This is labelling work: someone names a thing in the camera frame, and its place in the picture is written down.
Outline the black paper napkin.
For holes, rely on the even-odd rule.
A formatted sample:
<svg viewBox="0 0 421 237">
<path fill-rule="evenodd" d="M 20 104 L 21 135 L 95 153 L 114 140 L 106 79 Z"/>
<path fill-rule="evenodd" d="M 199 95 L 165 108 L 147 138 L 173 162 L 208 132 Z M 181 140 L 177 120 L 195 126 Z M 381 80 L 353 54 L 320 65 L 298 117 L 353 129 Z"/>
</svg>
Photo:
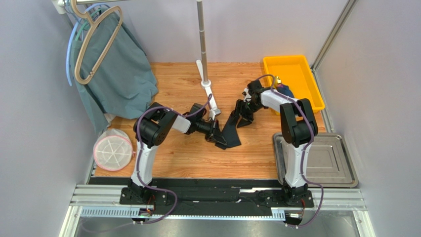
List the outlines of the black paper napkin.
<svg viewBox="0 0 421 237">
<path fill-rule="evenodd" d="M 226 150 L 228 148 L 233 148 L 241 145 L 240 138 L 237 133 L 237 124 L 238 118 L 235 118 L 233 113 L 228 118 L 223 130 L 222 135 L 225 138 L 226 145 L 224 144 L 215 144 L 216 147 Z"/>
</svg>

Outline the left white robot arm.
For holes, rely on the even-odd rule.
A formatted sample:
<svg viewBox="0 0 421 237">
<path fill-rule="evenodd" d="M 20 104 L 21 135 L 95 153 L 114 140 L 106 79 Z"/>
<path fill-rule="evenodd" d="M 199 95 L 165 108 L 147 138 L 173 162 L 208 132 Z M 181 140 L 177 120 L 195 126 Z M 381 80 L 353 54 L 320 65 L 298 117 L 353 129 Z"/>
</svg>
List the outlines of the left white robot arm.
<svg viewBox="0 0 421 237">
<path fill-rule="evenodd" d="M 206 112 L 206 107 L 198 103 L 193 104 L 190 111 L 180 114 L 155 102 L 136 120 L 133 127 L 137 141 L 135 169 L 127 187 L 121 191 L 120 204 L 151 205 L 157 198 L 160 203 L 168 204 L 168 197 L 176 196 L 171 190 L 151 185 L 157 150 L 172 129 L 186 135 L 199 132 L 208 142 L 227 144 L 218 120 L 204 119 Z"/>
</svg>

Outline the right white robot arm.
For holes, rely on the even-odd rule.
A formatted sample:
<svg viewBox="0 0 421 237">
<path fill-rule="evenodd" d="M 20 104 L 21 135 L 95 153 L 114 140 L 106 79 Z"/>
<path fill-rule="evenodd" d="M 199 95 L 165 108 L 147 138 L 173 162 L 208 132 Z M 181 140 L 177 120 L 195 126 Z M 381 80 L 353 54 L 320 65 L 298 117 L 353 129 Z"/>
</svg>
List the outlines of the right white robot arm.
<svg viewBox="0 0 421 237">
<path fill-rule="evenodd" d="M 237 128 L 253 122 L 253 115 L 258 110 L 271 108 L 279 112 L 281 133 L 288 145 L 281 198 L 288 206 L 300 203 L 307 196 L 307 160 L 309 149 L 318 134 L 310 101 L 286 96 L 273 87 L 263 87 L 257 79 L 247 85 L 243 96 L 243 99 L 237 100 L 225 127 L 232 127 L 231 134 L 235 135 Z"/>
</svg>

